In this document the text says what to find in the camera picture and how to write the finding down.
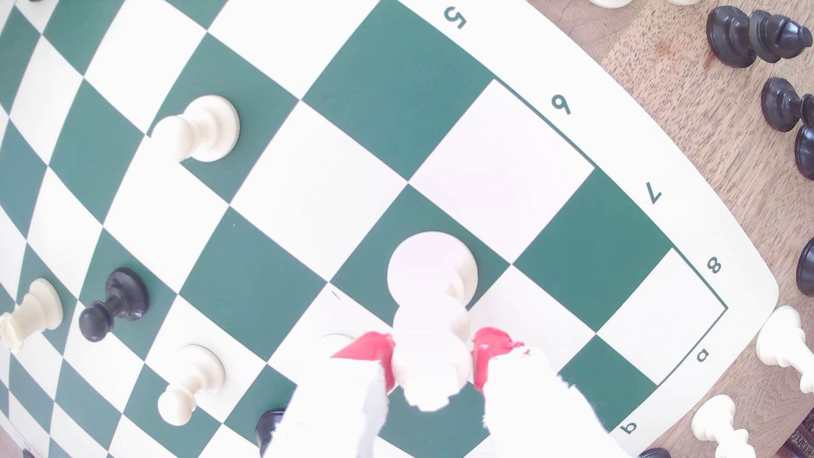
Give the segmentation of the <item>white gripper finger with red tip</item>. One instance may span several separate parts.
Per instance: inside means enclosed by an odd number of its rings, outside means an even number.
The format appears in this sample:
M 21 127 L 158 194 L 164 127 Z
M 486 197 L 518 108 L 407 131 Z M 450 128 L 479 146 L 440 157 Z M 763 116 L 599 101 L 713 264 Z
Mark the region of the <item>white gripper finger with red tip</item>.
M 331 338 L 334 353 L 313 356 L 263 457 L 372 457 L 395 385 L 391 333 Z
M 497 457 L 626 457 L 541 349 L 494 327 L 478 329 L 473 343 L 473 384 Z

